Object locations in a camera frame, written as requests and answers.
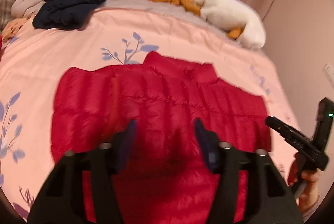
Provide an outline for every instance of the wall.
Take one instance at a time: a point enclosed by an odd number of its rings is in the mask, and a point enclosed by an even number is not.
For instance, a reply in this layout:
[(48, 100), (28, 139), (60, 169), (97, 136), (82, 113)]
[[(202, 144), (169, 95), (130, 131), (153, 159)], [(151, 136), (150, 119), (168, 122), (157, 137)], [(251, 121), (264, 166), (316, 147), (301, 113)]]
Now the wall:
[[(268, 38), (264, 51), (275, 63), (301, 130), (313, 135), (318, 102), (334, 100), (334, 89), (322, 73), (334, 65), (334, 0), (274, 0), (264, 18)], [(322, 176), (326, 193), (334, 180), (334, 130), (327, 147), (332, 158)]]

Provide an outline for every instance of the quilted fabric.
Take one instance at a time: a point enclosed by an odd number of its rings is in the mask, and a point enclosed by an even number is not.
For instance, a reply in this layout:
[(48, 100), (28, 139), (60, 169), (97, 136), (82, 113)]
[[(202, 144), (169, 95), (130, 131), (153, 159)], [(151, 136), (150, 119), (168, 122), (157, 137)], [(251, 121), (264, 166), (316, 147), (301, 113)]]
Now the quilted fabric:
[[(218, 182), (202, 160), (193, 122), (238, 149), (270, 150), (263, 99), (219, 79), (210, 64), (149, 53), (143, 65), (108, 66), (94, 72), (70, 68), (54, 100), (51, 152), (55, 162), (83, 152), (124, 130), (138, 131), (127, 167), (113, 177), (125, 223), (203, 224)], [(247, 177), (241, 172), (235, 220), (243, 218)], [(94, 220), (89, 174), (84, 177), (86, 215)]]

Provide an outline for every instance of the folded dark blue clothing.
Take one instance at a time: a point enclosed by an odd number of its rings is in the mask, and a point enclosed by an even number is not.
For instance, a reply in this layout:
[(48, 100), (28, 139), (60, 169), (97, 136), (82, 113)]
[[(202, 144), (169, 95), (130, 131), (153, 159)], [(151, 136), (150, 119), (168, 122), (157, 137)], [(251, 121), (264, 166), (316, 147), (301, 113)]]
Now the folded dark blue clothing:
[(106, 0), (44, 0), (46, 3), (35, 16), (35, 28), (59, 28), (73, 30), (81, 28), (89, 15)]

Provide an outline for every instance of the bed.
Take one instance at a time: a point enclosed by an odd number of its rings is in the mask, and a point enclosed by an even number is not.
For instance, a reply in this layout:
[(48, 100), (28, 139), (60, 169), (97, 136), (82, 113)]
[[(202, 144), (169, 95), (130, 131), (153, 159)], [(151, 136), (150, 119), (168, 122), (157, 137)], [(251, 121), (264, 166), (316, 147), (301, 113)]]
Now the bed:
[[(144, 47), (133, 51), (139, 38)], [(30, 19), (0, 61), (0, 182), (20, 215), (28, 214), (54, 166), (53, 97), (64, 72), (70, 67), (93, 71), (142, 63), (149, 51), (212, 63), (219, 77), (262, 96), (270, 116), (298, 128), (270, 59), (262, 51), (241, 48), (221, 30), (181, 8), (147, 0), (107, 0), (85, 29), (73, 31), (34, 29)], [(296, 151), (278, 133), (271, 134), (272, 159), (286, 178)]]

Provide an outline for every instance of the metal screw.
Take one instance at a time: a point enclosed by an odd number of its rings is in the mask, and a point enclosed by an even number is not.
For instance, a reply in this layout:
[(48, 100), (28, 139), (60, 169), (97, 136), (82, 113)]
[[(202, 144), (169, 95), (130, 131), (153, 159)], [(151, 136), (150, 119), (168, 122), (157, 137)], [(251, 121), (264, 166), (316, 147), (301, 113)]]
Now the metal screw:
[(68, 151), (65, 151), (64, 156), (70, 157), (70, 156), (73, 156), (74, 154), (76, 154), (74, 151), (68, 150)]
[(264, 149), (261, 148), (257, 149), (255, 152), (260, 156), (266, 156), (268, 154)]
[(232, 145), (228, 142), (220, 142), (219, 147), (224, 148), (224, 149), (230, 149)]
[(99, 149), (108, 149), (111, 148), (111, 144), (109, 142), (102, 143), (99, 145)]

